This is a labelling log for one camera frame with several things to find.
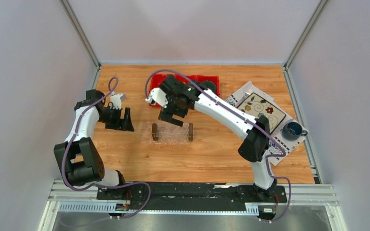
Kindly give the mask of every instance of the white plastic piece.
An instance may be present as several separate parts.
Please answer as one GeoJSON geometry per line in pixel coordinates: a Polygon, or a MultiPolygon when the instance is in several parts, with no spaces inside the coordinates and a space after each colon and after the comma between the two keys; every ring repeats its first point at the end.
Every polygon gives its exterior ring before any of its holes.
{"type": "Polygon", "coordinates": [[[154,88],[151,90],[149,97],[145,99],[147,103],[152,103],[152,101],[155,101],[161,107],[167,108],[168,100],[167,100],[167,94],[161,90],[161,88],[154,88]]]}
{"type": "MultiPolygon", "coordinates": [[[[216,96],[215,93],[213,93],[210,89],[204,90],[204,92],[208,93],[221,104],[228,106],[232,111],[242,115],[244,118],[252,121],[253,123],[255,122],[254,116],[248,115],[237,108],[230,106],[228,103],[216,96]]],[[[222,106],[215,104],[215,102],[210,100],[202,93],[199,95],[199,100],[195,102],[195,110],[210,115],[221,124],[232,130],[242,140],[245,140],[247,136],[246,131],[253,128],[253,125],[246,123],[245,120],[238,118],[236,115],[224,109],[222,106]]]]}
{"type": "MultiPolygon", "coordinates": [[[[71,129],[69,136],[65,139],[65,142],[69,142],[71,137],[74,135],[74,131],[76,129],[77,120],[79,119],[81,113],[89,106],[81,107],[75,111],[76,118],[74,119],[74,124],[71,129]]],[[[81,138],[93,138],[94,127],[97,123],[98,119],[100,118],[98,111],[95,107],[90,108],[84,115],[80,121],[79,130],[77,132],[76,137],[73,141],[79,141],[81,138]]]]}
{"type": "Polygon", "coordinates": [[[251,168],[254,174],[254,184],[262,189],[268,189],[272,186],[274,179],[269,176],[266,167],[265,158],[270,154],[269,150],[263,154],[263,160],[261,162],[251,162],[251,168]]]}
{"type": "Polygon", "coordinates": [[[116,186],[119,184],[119,174],[117,171],[105,167],[103,179],[94,183],[103,186],[116,186]]]}
{"type": "Polygon", "coordinates": [[[112,109],[121,109],[122,102],[127,99],[127,96],[123,93],[114,94],[110,97],[112,102],[112,109]]]}

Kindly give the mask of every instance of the gray wall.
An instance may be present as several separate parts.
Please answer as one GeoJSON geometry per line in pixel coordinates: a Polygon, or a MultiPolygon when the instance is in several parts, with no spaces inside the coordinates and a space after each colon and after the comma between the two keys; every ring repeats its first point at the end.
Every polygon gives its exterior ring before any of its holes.
{"type": "Polygon", "coordinates": [[[36,230],[95,68],[58,0],[0,0],[0,230],[36,230]]]}
{"type": "Polygon", "coordinates": [[[291,75],[348,230],[370,230],[370,1],[330,1],[291,75]]]}
{"type": "Polygon", "coordinates": [[[70,0],[103,63],[283,63],[319,0],[70,0]]]}

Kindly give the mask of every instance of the wooden tabletop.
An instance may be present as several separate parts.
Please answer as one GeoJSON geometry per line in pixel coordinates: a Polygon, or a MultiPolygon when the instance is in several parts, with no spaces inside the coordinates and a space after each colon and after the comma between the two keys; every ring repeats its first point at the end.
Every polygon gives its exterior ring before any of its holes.
{"type": "MultiPolygon", "coordinates": [[[[183,119],[193,123],[192,142],[161,144],[148,138],[151,123],[161,121],[160,108],[145,102],[144,85],[152,72],[163,68],[185,75],[219,76],[222,99],[251,80],[295,117],[281,66],[105,65],[97,89],[106,93],[110,78],[119,78],[115,92],[127,95],[122,106],[131,108],[135,128],[135,132],[116,131],[97,123],[93,140],[105,166],[119,170],[126,180],[132,181],[253,182],[249,162],[238,154],[242,140],[208,115],[189,110],[183,119]]],[[[272,170],[276,176],[289,177],[292,183],[314,183],[303,144],[272,170]]]]}

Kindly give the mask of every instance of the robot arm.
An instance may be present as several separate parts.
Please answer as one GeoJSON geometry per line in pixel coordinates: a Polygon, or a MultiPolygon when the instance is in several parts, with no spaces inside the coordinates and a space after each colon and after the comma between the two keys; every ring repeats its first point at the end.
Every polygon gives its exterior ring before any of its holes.
{"type": "Polygon", "coordinates": [[[73,186],[82,186],[91,182],[104,186],[125,183],[120,172],[104,167],[92,139],[94,128],[98,121],[105,123],[106,128],[109,129],[134,131],[131,123],[130,108],[125,108],[124,118],[120,118],[122,113],[121,103],[126,97],[124,94],[112,93],[108,107],[104,107],[105,102],[102,101],[88,109],[92,103],[103,96],[104,94],[98,90],[86,91],[86,99],[78,102],[74,108],[76,118],[69,136],[64,143],[57,144],[54,147],[54,155],[59,169],[62,171],[62,160],[66,147],[72,141],[72,137],[76,135],[66,154],[65,164],[67,180],[73,186]],[[85,110],[87,111],[80,119],[80,115],[85,110]],[[83,161],[75,162],[76,156],[79,155],[83,157],[83,161]]]}
{"type": "Polygon", "coordinates": [[[148,103],[155,101],[162,106],[159,114],[160,120],[178,126],[182,126],[183,122],[174,119],[172,116],[176,115],[184,118],[188,109],[191,108],[210,115],[231,129],[243,140],[238,152],[251,163],[255,176],[256,191],[264,198],[273,195],[277,181],[269,176],[265,163],[265,157],[269,154],[269,140],[253,125],[245,122],[246,119],[255,121],[263,130],[269,132],[268,119],[265,116],[255,118],[234,107],[229,107],[232,110],[230,112],[221,106],[226,106],[227,103],[213,93],[216,87],[212,82],[199,83],[195,81],[194,83],[199,85],[205,94],[202,94],[190,83],[185,85],[174,76],[168,75],[159,88],[152,89],[146,101],[148,103]]]}

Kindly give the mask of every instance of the dark blue mug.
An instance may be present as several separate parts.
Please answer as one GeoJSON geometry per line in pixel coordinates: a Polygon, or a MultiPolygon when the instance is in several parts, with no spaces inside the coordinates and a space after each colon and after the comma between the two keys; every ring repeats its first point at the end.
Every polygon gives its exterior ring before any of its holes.
{"type": "Polygon", "coordinates": [[[294,141],[300,136],[306,136],[307,134],[308,131],[303,130],[303,127],[297,122],[286,124],[281,131],[281,135],[288,141],[294,141]]]}

